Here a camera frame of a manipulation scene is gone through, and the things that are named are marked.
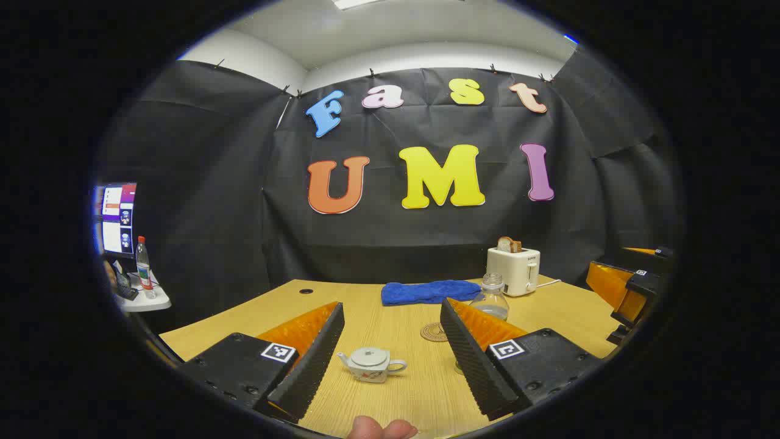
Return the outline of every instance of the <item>teapot handle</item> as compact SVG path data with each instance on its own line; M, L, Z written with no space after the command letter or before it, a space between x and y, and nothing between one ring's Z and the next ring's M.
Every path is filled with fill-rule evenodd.
M400 364L401 367L398 369L390 369L390 366L394 364ZM406 362L403 360L390 360L390 363L388 363L388 373L398 373L404 369L406 369Z

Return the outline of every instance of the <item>white wall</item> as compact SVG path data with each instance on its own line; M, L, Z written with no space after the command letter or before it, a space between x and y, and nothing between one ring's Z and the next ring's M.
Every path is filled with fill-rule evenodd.
M478 43L418 43L381 48L330 62L307 71L277 48L237 30L223 29L193 46L179 59L218 64L246 73L291 95L296 89L309 91L342 80L375 73L428 67L471 67L521 73L531 77L554 76L562 61L520 49Z
M515 48L477 43L419 43L381 48L330 62L311 70L303 81L303 91L341 80L374 73L426 67L471 67L521 73L531 77L554 76L564 62Z
M262 79L279 88L289 84L291 95L307 75L296 60L277 48L237 30L222 29L194 45L179 59L208 62Z

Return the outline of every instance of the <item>small table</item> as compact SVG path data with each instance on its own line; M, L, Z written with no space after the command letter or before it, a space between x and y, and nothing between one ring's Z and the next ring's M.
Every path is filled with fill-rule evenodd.
M539 277L540 284L551 280ZM409 367L383 384L364 383L333 355L308 413L299 421L301 427L345 437L355 416L367 415L382 426L406 419L420 430L416 437L433 439L492 423L480 413L466 378L455 371L449 343L420 336L424 325L439 321L441 306L383 306L383 286L291 280L160 337L187 361L233 332L255 336L329 302L342 302L345 326L336 352L350 355L363 346L375 346L389 350L392 359L403 359ZM314 292L301 294L303 289ZM606 338L618 322L609 316L612 308L593 291L557 282L525 296L505 297L508 321L528 332L550 327L599 358L615 348Z
M130 287L138 290L138 295L135 300L127 300L117 296L117 301L122 306L124 312L144 312L144 311L157 311L158 309L166 309L171 307L171 299L165 293L165 290L157 282L157 278L154 277L154 273L149 270L149 279L156 285L152 286L152 290L156 293L154 298L147 298L144 293L144 287L141 286L141 280L138 277L138 273L129 273Z

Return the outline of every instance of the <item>white toaster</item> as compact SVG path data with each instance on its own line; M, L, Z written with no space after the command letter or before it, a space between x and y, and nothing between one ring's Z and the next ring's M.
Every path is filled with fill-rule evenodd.
M487 273L500 273L506 285L508 296L522 296L536 291L539 284L539 262L537 250L523 248L521 252L502 252L497 248L487 250Z

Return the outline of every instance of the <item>teapot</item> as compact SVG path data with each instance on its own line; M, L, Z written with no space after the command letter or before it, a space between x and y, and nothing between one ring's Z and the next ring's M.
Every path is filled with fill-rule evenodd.
M358 380L369 383L384 383L389 373L398 373L406 369L403 360L391 360L390 351L380 348L360 348L353 352L349 358L343 352L336 352L344 366L349 368L352 375ZM389 369L390 365L399 364L397 369Z

